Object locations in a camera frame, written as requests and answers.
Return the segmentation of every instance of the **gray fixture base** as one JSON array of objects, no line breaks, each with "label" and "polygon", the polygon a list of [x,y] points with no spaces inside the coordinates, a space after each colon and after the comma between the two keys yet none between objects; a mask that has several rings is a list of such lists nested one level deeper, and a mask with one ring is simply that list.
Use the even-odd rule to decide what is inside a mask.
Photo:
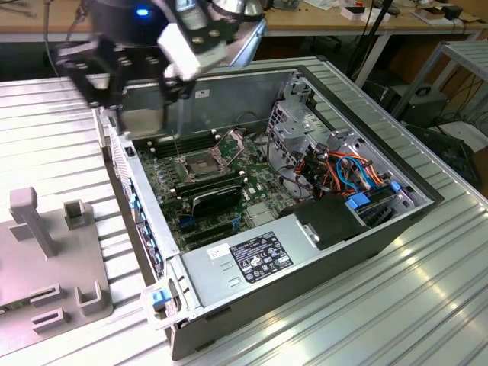
[{"label": "gray fixture base", "polygon": [[[34,237],[16,240],[16,222],[0,223],[0,356],[112,313],[93,208],[83,209],[87,225],[70,230],[62,208],[40,215],[55,245],[50,258]],[[91,312],[77,304],[76,289],[84,303],[101,297]]]}]

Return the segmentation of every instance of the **green circuit board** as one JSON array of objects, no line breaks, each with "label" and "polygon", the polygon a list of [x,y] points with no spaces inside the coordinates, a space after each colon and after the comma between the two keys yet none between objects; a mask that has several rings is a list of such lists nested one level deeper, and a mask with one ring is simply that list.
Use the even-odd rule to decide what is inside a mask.
[{"label": "green circuit board", "polygon": [[[140,152],[140,160],[149,183],[172,231],[173,238],[183,252],[255,227],[255,222],[250,220],[249,215],[246,214],[248,207],[263,203],[268,208],[269,213],[277,218],[281,210],[296,203],[288,190],[280,184],[278,176],[270,170],[268,164],[259,162],[258,149],[263,149],[263,146],[258,145],[251,137],[247,136],[242,138],[242,144],[245,149],[241,154],[226,169],[217,172],[212,172],[211,170],[214,167],[209,166],[204,161],[208,149],[185,154],[186,166],[181,163],[181,157],[178,156],[161,159],[155,158],[150,151]],[[230,161],[240,151],[237,142],[230,137],[223,139],[218,148],[224,162]],[[191,157],[195,157],[195,161],[198,161],[200,165],[189,164]],[[200,169],[201,178],[188,177],[188,170],[191,170],[190,165],[194,166],[195,169]],[[234,171],[244,171],[243,178],[247,178],[247,182],[242,186],[242,198],[238,204],[220,210],[218,213],[210,213],[205,217],[193,220],[191,217],[191,197],[178,199],[171,192],[171,188],[176,184],[191,186],[195,180],[205,181],[207,178]],[[191,221],[191,225],[181,224],[185,218]],[[213,229],[215,235],[209,235],[196,241],[191,240],[196,233]]]}]

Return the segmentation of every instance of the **wooden workbench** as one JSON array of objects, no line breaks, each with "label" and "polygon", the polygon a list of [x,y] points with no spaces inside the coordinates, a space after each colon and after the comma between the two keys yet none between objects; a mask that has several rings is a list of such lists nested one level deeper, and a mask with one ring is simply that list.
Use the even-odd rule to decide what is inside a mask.
[{"label": "wooden workbench", "polygon": [[[441,31],[443,33],[451,33],[453,31],[453,24],[432,26],[413,15],[412,11],[414,8],[397,7],[400,9],[401,14],[398,17],[391,17],[388,22],[383,22],[379,28],[380,33],[381,31],[391,30],[395,31],[395,33],[401,33],[402,31],[419,31],[423,33],[426,31]],[[290,35],[293,35],[291,34],[292,32],[298,31],[332,31],[334,34],[337,34],[337,31],[362,32],[364,29],[363,21],[350,21],[340,15],[338,8],[331,8],[328,11],[324,11],[306,2],[300,3],[298,11],[271,9],[266,13],[266,21],[268,22],[270,34],[281,36],[286,35],[285,32],[290,32]],[[474,30],[481,30],[485,27],[485,24],[473,22],[467,24],[465,31],[472,33]],[[456,33],[462,31],[462,25],[458,25],[454,29]]]},{"label": "wooden workbench", "polygon": [[[30,0],[30,3],[32,10],[37,13],[35,19],[0,10],[0,43],[43,41],[43,0]],[[65,40],[66,32],[75,18],[78,4],[79,0],[52,2],[49,21],[50,42]],[[398,17],[391,17],[388,22],[384,22],[380,26],[377,32],[379,37],[356,78],[357,85],[363,85],[388,40],[394,34],[468,34],[468,40],[476,40],[483,29],[488,28],[486,24],[480,22],[466,24],[466,27],[461,24],[431,26],[414,16],[411,13],[413,8],[400,6],[398,8],[401,14]],[[363,32],[363,21],[350,21],[341,16],[339,12],[338,8],[324,11],[305,2],[301,2],[296,11],[271,9],[266,12],[268,22],[266,36],[340,36],[359,35]],[[72,40],[87,40],[90,31],[91,25],[88,19],[78,25],[72,35]]]},{"label": "wooden workbench", "polygon": [[[37,13],[37,17],[27,18],[21,14],[14,14],[0,10],[0,38],[9,41],[9,35],[17,34],[17,41],[22,41],[22,34],[39,34],[43,32],[43,0],[30,0],[32,10]],[[50,34],[65,33],[75,17],[75,10],[79,0],[56,0],[51,4],[50,9]],[[401,33],[451,33],[452,25],[431,26],[416,18],[411,11],[413,8],[399,7],[401,14],[392,17],[388,22],[380,26],[380,34],[384,31],[393,31],[395,34]],[[331,8],[323,11],[301,2],[297,11],[285,11],[271,9],[266,13],[268,22],[268,35],[270,36],[295,36],[295,35],[321,35],[321,34],[357,34],[362,32],[364,22],[350,21],[340,15],[338,8]],[[485,24],[478,22],[467,25],[466,33],[480,31],[486,27]],[[89,21],[79,24],[75,32],[88,34],[91,30]],[[462,26],[454,29],[455,33],[461,33]]]}]

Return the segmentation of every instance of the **metal shelf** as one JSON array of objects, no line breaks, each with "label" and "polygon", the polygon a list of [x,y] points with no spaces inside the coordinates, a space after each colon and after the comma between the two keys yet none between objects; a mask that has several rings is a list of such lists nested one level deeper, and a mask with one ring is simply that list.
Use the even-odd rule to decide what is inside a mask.
[{"label": "metal shelf", "polygon": [[[442,71],[441,75],[435,80],[434,86],[440,88],[444,81],[452,72],[454,67],[458,64],[468,69],[474,75],[478,76],[484,81],[488,81],[488,42],[485,41],[459,41],[459,42],[441,42],[434,50],[425,65],[420,69],[419,73],[413,80],[410,87],[406,90],[403,97],[400,99],[396,107],[393,109],[391,115],[398,118],[405,107],[408,105],[410,99],[418,90],[425,77],[429,74],[431,69],[438,62],[442,55],[446,55],[451,59],[450,63]],[[478,113],[478,111],[488,103],[488,94],[471,110],[467,115],[467,119]]]},{"label": "metal shelf", "polygon": [[[330,63],[310,57],[250,67],[298,63],[341,96],[445,201],[378,256],[177,364],[488,364],[488,202]],[[46,171],[43,179],[53,188],[45,204],[72,190],[99,202],[98,232],[106,238],[116,309],[0,358],[0,364],[172,364],[164,332],[150,329],[139,304],[142,280],[120,216],[112,216],[118,207],[106,172],[92,161],[100,156],[95,129],[85,120],[90,113],[70,87],[67,98],[58,85],[52,79],[0,85],[0,95],[7,95],[0,98],[0,137],[9,133],[18,141],[0,143],[0,178]],[[317,108],[341,127],[327,105]],[[63,135],[56,137],[56,125],[66,127]],[[21,165],[6,169],[6,163]],[[54,170],[55,163],[63,169]],[[72,176],[69,183],[64,172]],[[34,187],[38,182],[31,180]]]}]

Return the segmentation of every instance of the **power supply label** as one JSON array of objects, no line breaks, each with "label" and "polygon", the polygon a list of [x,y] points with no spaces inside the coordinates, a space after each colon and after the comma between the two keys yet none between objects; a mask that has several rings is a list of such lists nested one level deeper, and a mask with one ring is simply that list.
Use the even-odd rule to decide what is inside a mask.
[{"label": "power supply label", "polygon": [[272,231],[247,242],[231,246],[230,252],[242,275],[250,284],[254,284],[293,264],[290,256]]}]

